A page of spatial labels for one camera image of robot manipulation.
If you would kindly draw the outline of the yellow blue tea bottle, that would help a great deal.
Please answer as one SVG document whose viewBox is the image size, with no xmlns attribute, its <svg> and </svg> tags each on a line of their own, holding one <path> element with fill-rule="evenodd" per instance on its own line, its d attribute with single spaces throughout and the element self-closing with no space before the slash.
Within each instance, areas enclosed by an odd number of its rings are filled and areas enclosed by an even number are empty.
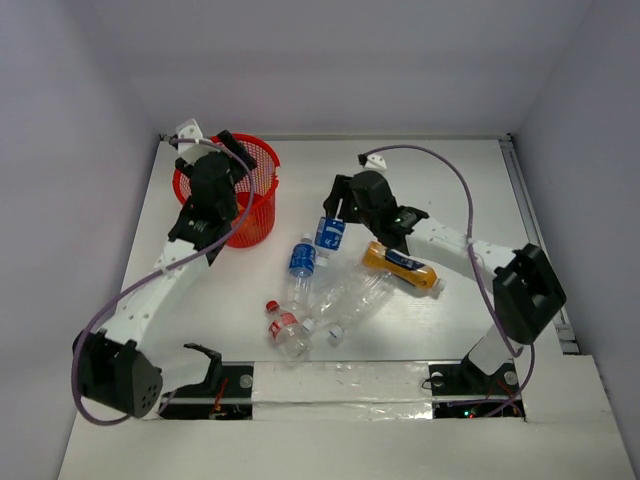
<svg viewBox="0 0 640 480">
<path fill-rule="evenodd" d="M 446 288 L 446 281 L 429 265 L 410 258 L 377 241 L 366 247 L 362 264 L 374 270 L 391 273 L 415 290 L 438 297 Z"/>
</svg>

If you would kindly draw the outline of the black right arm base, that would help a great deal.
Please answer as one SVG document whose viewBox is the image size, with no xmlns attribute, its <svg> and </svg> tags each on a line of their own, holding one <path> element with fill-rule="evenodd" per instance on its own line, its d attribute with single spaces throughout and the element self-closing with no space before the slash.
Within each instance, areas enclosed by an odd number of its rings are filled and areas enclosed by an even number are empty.
<svg viewBox="0 0 640 480">
<path fill-rule="evenodd" d="M 492 375 L 485 375 L 473 365 L 432 364 L 421 387 L 432 395 L 435 419 L 525 417 L 523 402 L 516 396 L 519 378 L 511 362 Z"/>
</svg>

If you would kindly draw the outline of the clear crushed plastic bottle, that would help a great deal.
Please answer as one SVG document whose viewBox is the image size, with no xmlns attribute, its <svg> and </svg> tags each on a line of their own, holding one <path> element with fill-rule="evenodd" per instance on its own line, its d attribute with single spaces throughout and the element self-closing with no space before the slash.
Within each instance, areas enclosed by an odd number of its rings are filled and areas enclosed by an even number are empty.
<svg viewBox="0 0 640 480">
<path fill-rule="evenodd" d="M 347 305 L 359 295 L 374 291 L 385 280 L 385 274 L 360 263 L 321 272 L 319 287 L 312 296 L 309 312 L 301 322 L 306 333 L 313 333 L 335 321 Z"/>
</svg>

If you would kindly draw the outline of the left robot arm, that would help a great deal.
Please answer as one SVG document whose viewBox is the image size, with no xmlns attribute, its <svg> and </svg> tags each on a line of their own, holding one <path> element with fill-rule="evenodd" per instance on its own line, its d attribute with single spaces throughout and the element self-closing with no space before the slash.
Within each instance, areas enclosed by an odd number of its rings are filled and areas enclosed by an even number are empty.
<svg viewBox="0 0 640 480">
<path fill-rule="evenodd" d="M 169 142 L 180 153 L 175 166 L 188 178 L 191 194 L 155 269 L 110 300 L 73 344 L 72 397 L 78 413 L 93 425 L 161 413 L 178 393 L 216 394 L 223 382 L 219 352 L 187 343 L 185 349 L 203 354 L 204 360 L 168 367 L 152 351 L 151 332 L 170 319 L 181 296 L 248 218 L 249 210 L 238 206 L 236 186 L 243 180 L 256 186 L 257 162 L 227 130 L 215 139 L 177 133 Z M 84 399 L 121 415 L 98 419 Z"/>
</svg>

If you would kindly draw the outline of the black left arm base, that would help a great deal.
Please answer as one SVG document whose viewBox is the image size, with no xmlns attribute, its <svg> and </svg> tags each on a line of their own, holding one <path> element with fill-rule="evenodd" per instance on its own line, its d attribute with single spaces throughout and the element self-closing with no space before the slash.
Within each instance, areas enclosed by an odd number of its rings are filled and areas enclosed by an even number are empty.
<svg viewBox="0 0 640 480">
<path fill-rule="evenodd" d="M 185 348 L 207 357 L 207 371 L 199 383 L 166 394 L 158 415 L 164 420 L 251 420 L 254 364 L 225 362 L 222 355 L 195 343 Z"/>
</svg>

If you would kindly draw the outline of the blue label water bottle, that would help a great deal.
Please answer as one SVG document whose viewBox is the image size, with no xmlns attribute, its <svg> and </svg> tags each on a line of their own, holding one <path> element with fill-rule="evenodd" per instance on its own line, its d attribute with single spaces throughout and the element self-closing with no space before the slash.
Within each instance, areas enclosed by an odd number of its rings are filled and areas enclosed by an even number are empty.
<svg viewBox="0 0 640 480">
<path fill-rule="evenodd" d="M 313 236 L 305 233 L 294 245 L 285 278 L 285 308 L 299 321 L 308 316 L 316 248 Z"/>
</svg>

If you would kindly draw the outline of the red label clear bottle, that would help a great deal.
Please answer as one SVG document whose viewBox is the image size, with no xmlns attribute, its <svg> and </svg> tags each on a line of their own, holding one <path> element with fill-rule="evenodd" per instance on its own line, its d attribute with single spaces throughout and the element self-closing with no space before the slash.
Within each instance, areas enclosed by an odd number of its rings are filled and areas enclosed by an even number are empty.
<svg viewBox="0 0 640 480">
<path fill-rule="evenodd" d="M 273 342 L 289 360 L 305 359 L 312 350 L 312 343 L 296 315 L 275 300 L 267 302 L 265 309 L 269 317 L 268 332 Z"/>
</svg>

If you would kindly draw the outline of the clear ribbed plastic bottle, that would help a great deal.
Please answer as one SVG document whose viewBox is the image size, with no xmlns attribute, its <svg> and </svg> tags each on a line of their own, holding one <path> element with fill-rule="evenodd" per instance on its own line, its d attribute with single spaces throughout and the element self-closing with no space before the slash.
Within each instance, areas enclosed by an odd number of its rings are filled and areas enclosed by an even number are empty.
<svg viewBox="0 0 640 480">
<path fill-rule="evenodd" d="M 393 276 L 389 272 L 379 272 L 385 274 L 385 280 L 378 288 L 364 296 L 359 295 L 334 322 L 328 324 L 328 341 L 332 346 L 340 345 L 352 330 L 374 317 L 393 296 Z"/>
</svg>

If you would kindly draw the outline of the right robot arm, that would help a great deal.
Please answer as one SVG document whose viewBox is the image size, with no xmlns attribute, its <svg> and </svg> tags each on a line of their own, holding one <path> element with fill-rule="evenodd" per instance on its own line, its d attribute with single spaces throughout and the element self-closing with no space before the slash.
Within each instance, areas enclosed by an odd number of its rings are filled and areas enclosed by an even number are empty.
<svg viewBox="0 0 640 480">
<path fill-rule="evenodd" d="M 384 176 L 365 170 L 338 175 L 323 203 L 330 219 L 365 226 L 375 237 L 364 266 L 388 271 L 412 286 L 436 293 L 444 283 L 441 265 L 473 280 L 493 324 L 463 358 L 462 384 L 482 392 L 498 370 L 531 346 L 567 301 L 566 293 L 541 247 L 503 247 L 475 240 L 428 213 L 397 203 Z"/>
</svg>

